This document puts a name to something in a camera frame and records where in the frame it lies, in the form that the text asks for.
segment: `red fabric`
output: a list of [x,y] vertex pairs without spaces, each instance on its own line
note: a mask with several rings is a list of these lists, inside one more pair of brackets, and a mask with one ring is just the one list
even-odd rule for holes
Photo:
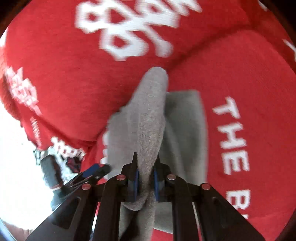
[[[28,138],[40,149],[51,146],[53,137],[82,148],[85,170],[103,158],[108,118],[129,101],[149,68],[163,67],[169,91],[195,89],[201,94],[208,126],[208,181],[225,197],[249,192],[249,205],[238,210],[267,241],[275,240],[296,206],[296,65],[294,52],[282,40],[290,39],[274,16],[256,0],[200,0],[202,12],[178,15],[175,28],[150,25],[171,43],[171,55],[158,57],[152,38],[136,31],[148,44],[147,53],[118,61],[102,49],[105,29],[85,34],[75,27],[81,2],[33,0],[9,26],[8,66],[15,71],[23,67],[23,79],[36,88],[41,112],[15,102]],[[135,8],[134,1],[121,4]],[[128,21],[114,11],[111,19]],[[213,111],[227,97],[235,101],[239,117]],[[236,138],[246,144],[222,148],[227,134],[219,128],[236,123],[242,126]],[[238,151],[247,153],[249,167],[240,162],[240,170],[234,171],[230,165],[228,175],[223,157]],[[154,231],[153,240],[160,239],[172,237]]]

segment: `red garment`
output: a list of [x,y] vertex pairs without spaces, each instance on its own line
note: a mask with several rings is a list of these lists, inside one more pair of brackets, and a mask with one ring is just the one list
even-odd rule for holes
[[83,149],[83,170],[100,162],[108,118],[163,67],[169,91],[201,94],[208,182],[275,240],[296,207],[291,40],[257,0],[149,2],[33,0],[13,20],[7,63],[23,67],[10,83],[29,140],[66,156]]

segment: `gray cloth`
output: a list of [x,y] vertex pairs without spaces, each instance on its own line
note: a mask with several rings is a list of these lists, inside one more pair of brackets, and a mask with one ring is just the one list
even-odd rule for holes
[[149,187],[158,153],[160,161],[186,181],[200,184],[206,180],[207,133],[200,98],[196,91],[167,93],[166,88],[166,72],[150,69],[130,102],[108,124],[107,155],[112,166],[108,177],[119,174],[138,152],[140,195],[137,202],[121,207],[122,240],[148,241],[153,226],[172,233],[171,205],[155,203]]

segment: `silver rivet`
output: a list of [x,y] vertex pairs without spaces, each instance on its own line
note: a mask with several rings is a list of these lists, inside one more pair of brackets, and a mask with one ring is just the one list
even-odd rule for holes
[[211,185],[208,184],[208,183],[203,183],[203,184],[202,184],[202,189],[208,191],[208,190],[211,189]]
[[171,180],[171,181],[174,181],[174,180],[176,180],[176,175],[174,175],[174,174],[169,174],[169,175],[167,175],[167,179],[169,179],[169,180]]
[[126,176],[123,175],[123,174],[120,174],[120,175],[118,175],[118,176],[116,177],[116,179],[117,179],[118,181],[123,181],[123,180],[126,179]]
[[91,185],[89,183],[84,183],[82,185],[82,190],[89,190],[91,188]]

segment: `gray fabric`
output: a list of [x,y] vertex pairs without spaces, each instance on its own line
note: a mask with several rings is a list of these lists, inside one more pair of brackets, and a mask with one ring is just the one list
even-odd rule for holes
[[107,155],[113,168],[108,177],[119,174],[122,166],[131,162],[133,152],[138,152],[141,192],[136,203],[121,207],[122,240],[150,240],[153,225],[172,233],[171,205],[155,203],[149,187],[157,153],[162,163],[187,182],[206,181],[207,133],[199,95],[196,91],[166,93],[166,88],[166,72],[150,69],[131,101],[108,124]]

